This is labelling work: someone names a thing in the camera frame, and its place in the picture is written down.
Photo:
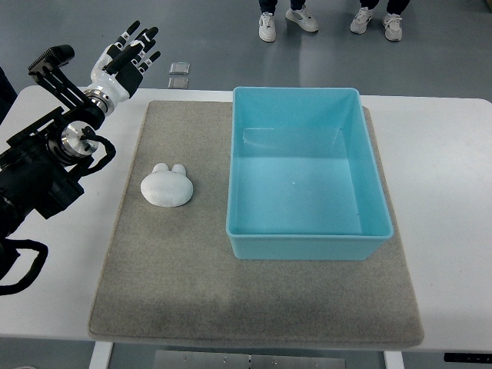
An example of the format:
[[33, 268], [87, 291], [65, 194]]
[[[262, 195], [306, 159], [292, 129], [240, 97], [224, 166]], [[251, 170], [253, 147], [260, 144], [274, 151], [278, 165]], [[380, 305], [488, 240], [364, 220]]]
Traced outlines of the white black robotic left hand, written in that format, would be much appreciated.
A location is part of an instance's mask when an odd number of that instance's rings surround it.
[[161, 55], [153, 49], [158, 28], [139, 31], [139, 27], [139, 21], [132, 23], [102, 52], [91, 71], [91, 84], [84, 89], [87, 96], [115, 107], [135, 94], [145, 72]]

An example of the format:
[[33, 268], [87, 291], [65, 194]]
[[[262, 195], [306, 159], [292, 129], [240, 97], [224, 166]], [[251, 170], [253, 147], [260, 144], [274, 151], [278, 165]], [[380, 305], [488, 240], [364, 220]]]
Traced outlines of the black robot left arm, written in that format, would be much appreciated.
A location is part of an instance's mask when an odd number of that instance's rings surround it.
[[98, 90], [81, 91], [60, 70], [74, 56], [70, 45], [54, 46], [29, 66], [30, 76], [62, 105], [8, 139], [1, 155], [1, 275], [10, 272], [22, 250], [37, 254], [24, 277], [1, 287], [2, 295], [28, 288], [48, 257], [46, 245], [10, 235], [32, 211], [45, 219], [64, 211], [84, 192], [79, 180], [116, 154], [96, 133], [114, 110], [110, 98]]

